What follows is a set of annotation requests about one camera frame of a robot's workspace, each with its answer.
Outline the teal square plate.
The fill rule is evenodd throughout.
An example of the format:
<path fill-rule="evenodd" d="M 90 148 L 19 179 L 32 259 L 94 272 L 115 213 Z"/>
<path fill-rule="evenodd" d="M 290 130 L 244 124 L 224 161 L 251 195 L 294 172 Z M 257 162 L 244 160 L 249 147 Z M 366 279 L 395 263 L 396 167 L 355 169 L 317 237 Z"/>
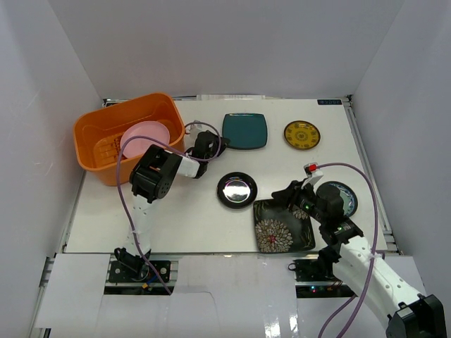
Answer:
<path fill-rule="evenodd" d="M 229 113 L 224 116 L 222 136 L 229 140 L 228 148 L 256 150 L 266 146 L 268 128 L 260 113 Z"/>

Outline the black floral square plate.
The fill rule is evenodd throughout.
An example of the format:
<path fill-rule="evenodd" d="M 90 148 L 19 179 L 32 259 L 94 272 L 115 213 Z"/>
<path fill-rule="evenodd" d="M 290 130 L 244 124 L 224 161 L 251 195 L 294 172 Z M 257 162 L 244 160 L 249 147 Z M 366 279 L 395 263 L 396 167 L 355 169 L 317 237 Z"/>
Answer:
<path fill-rule="evenodd" d="M 316 241 L 311 218 L 301 210 L 290 211 L 273 199 L 253 203 L 257 248 L 264 254 L 310 251 Z"/>

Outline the blue green round plate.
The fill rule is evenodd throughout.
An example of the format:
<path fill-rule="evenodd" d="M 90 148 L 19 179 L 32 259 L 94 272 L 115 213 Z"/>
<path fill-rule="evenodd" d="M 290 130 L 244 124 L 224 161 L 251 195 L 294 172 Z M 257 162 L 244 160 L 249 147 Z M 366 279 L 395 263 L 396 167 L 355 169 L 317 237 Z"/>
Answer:
<path fill-rule="evenodd" d="M 329 181 L 327 184 L 340 190 L 340 196 L 344 202 L 344 214 L 347 217 L 353 216 L 358 209 L 358 198 L 355 192 L 348 185 L 342 182 Z"/>

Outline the pink round plate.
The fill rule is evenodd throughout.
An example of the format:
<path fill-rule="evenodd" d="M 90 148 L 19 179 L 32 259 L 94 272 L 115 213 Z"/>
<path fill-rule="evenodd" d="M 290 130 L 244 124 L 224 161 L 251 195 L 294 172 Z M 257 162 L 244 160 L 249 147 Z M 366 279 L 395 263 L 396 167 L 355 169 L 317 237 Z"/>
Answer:
<path fill-rule="evenodd" d="M 142 137 L 150 137 L 156 139 L 164 144 L 169 144 L 170 132 L 168 128 L 157 121 L 144 121 L 128 128 L 121 137 L 120 147 L 123 147 L 130 138 L 140 136 L 138 139 L 133 139 L 128 143 L 123 151 L 123 156 L 126 158 L 134 158 L 141 156 L 146 150 L 155 144 L 154 141 L 143 139 Z"/>

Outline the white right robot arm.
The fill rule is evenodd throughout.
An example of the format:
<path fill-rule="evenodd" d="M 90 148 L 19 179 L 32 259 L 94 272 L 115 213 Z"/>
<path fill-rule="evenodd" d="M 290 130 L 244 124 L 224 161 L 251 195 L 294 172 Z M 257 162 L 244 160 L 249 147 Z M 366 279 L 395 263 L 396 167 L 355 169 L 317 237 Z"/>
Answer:
<path fill-rule="evenodd" d="M 350 218 L 336 187 L 315 192 L 311 184 L 293 181 L 272 198 L 291 211 L 303 211 L 319 222 L 325 248 L 319 275 L 343 281 L 379 319 L 387 337 L 446 337 L 445 312 L 434 295 L 409 285 L 381 257 Z"/>

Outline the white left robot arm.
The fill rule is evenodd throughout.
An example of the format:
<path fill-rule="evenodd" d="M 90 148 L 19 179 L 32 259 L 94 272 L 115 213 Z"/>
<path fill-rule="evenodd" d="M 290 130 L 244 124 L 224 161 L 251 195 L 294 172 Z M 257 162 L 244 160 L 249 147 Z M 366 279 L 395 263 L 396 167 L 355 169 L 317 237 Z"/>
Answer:
<path fill-rule="evenodd" d="M 137 162 L 129 177 L 133 195 L 133 212 L 124 208 L 130 223 L 126 244 L 114 250 L 114 256 L 128 277 L 143 281 L 156 272 L 149 267 L 151 252 L 150 229 L 152 210 L 156 201 L 164 198 L 177 175 L 199 179 L 208 163 L 220 156 L 230 140 L 210 131 L 200 132 L 194 146 L 186 153 L 163 148 L 161 142 L 152 144 Z"/>

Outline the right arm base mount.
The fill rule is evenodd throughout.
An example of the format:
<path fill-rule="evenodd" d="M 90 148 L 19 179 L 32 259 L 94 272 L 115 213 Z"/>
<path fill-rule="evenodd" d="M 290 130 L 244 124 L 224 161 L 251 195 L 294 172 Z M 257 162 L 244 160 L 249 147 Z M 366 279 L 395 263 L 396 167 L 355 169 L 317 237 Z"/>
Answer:
<path fill-rule="evenodd" d="M 295 289 L 298 299 L 349 297 L 350 288 L 322 267 L 318 259 L 297 259 L 288 265 L 295 274 Z"/>

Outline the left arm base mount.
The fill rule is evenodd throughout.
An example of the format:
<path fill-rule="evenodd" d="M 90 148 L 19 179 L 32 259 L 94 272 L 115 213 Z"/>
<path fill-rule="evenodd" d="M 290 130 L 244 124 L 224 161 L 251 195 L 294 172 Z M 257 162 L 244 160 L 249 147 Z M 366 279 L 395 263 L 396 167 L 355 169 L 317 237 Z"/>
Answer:
<path fill-rule="evenodd" d="M 149 267 L 140 255 L 133 255 L 124 248 L 115 248 L 110 262 L 105 292 L 120 295 L 168 295 L 164 285 L 171 280 L 170 261 L 150 261 Z"/>

